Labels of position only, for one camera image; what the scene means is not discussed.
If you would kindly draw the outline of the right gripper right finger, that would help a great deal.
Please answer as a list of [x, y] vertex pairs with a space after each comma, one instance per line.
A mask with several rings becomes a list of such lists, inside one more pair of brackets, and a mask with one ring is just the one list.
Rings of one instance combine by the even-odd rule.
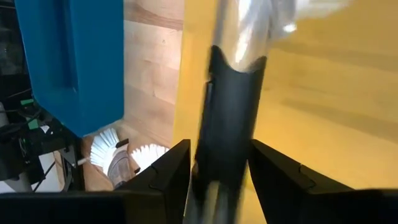
[[267, 223], [344, 223], [316, 194], [348, 191], [333, 180], [260, 142], [252, 141], [249, 170]]

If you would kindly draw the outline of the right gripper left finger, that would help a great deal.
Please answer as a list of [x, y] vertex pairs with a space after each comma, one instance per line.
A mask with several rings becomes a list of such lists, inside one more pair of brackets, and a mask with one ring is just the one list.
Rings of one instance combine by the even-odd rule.
[[190, 181], [190, 140], [172, 148], [150, 144], [132, 158], [141, 168], [124, 184], [127, 223], [182, 223]]

